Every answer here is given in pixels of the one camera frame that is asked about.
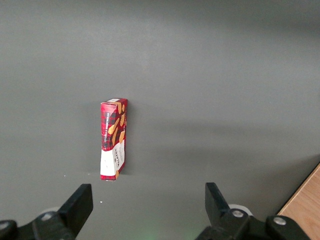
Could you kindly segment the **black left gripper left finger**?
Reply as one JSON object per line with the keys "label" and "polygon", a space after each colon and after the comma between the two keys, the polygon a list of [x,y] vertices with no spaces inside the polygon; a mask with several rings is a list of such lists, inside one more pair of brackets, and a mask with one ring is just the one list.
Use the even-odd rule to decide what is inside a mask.
{"label": "black left gripper left finger", "polygon": [[12,219],[0,222],[2,240],[75,240],[93,211],[91,184],[81,184],[58,208],[47,210],[18,226]]}

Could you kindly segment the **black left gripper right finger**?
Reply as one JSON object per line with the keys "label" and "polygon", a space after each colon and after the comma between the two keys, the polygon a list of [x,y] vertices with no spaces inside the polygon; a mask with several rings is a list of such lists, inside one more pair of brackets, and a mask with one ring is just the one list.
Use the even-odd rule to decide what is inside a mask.
{"label": "black left gripper right finger", "polygon": [[214,182],[205,184],[205,210],[210,221],[198,240],[308,240],[291,218],[271,215],[260,221],[240,208],[230,208]]}

